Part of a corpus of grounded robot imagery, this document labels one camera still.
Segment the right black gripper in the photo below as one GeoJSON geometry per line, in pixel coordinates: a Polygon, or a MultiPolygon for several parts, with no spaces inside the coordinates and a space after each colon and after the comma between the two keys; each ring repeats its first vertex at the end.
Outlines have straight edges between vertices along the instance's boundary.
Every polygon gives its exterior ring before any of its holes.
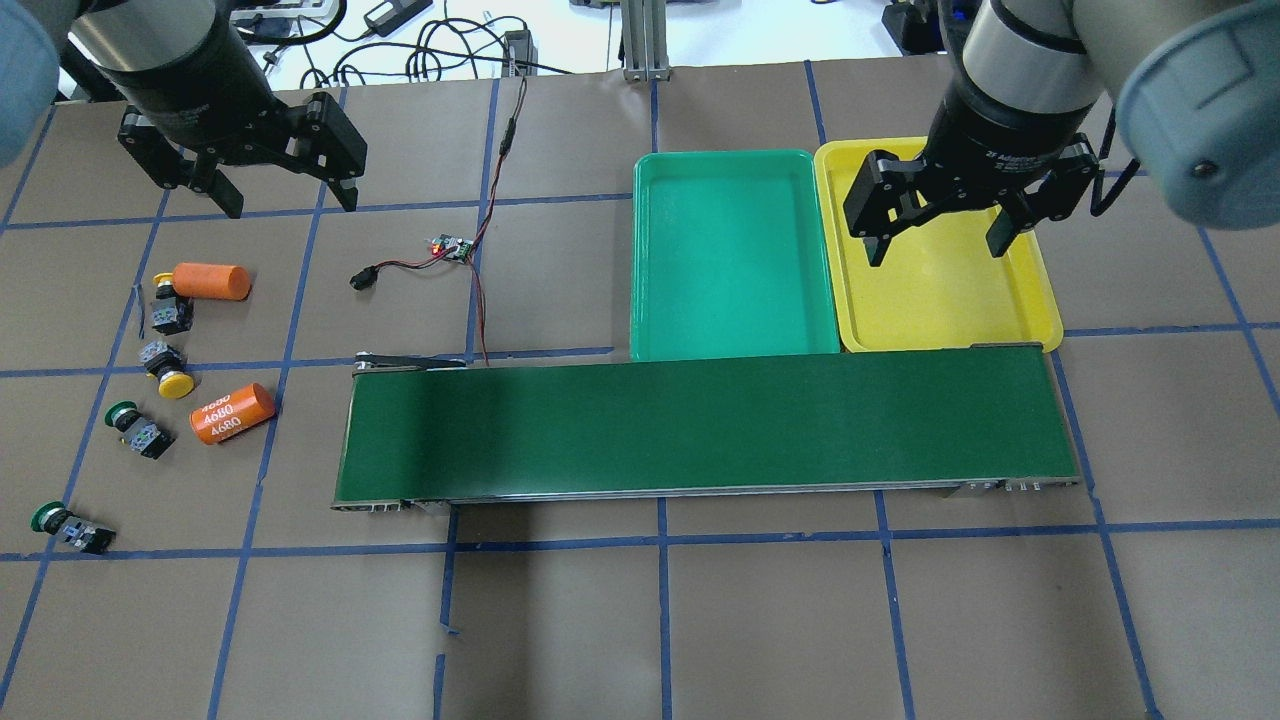
{"type": "Polygon", "coordinates": [[[1079,131],[1085,114],[1027,111],[952,85],[918,155],[867,154],[844,200],[847,232],[864,240],[878,268],[906,229],[996,208],[986,242],[1004,258],[1019,234],[1069,217],[1098,177],[1100,158],[1079,131]]]}

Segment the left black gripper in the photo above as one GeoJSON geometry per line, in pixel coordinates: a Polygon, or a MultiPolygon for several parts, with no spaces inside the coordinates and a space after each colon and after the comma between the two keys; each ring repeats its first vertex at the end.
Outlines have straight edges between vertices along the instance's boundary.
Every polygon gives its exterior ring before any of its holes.
{"type": "Polygon", "coordinates": [[[243,193],[218,168],[276,165],[324,181],[343,211],[358,206],[369,146],[337,97],[280,100],[256,68],[120,73],[128,99],[118,143],[161,187],[188,186],[229,219],[243,193]]]}

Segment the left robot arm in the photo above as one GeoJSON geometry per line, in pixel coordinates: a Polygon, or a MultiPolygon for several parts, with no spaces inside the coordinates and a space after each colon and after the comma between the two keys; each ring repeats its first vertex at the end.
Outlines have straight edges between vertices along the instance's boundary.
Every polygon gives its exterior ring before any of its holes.
{"type": "Polygon", "coordinates": [[[4,163],[54,100],[68,38],[127,100],[118,142],[156,186],[186,187],[236,219],[244,199],[224,169],[274,165],[357,208],[365,138],[330,94],[284,104],[224,1],[5,1],[4,163]]]}

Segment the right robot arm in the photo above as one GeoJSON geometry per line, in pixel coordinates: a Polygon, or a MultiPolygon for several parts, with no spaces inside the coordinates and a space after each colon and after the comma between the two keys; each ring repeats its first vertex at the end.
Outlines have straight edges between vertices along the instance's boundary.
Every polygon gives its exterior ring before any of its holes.
{"type": "Polygon", "coordinates": [[[844,200],[870,265],[991,208],[1000,258],[1082,200],[1105,213],[1139,170],[1184,222],[1277,224],[1277,3],[983,1],[964,33],[938,9],[954,78],[925,146],[870,151],[844,200]]]}

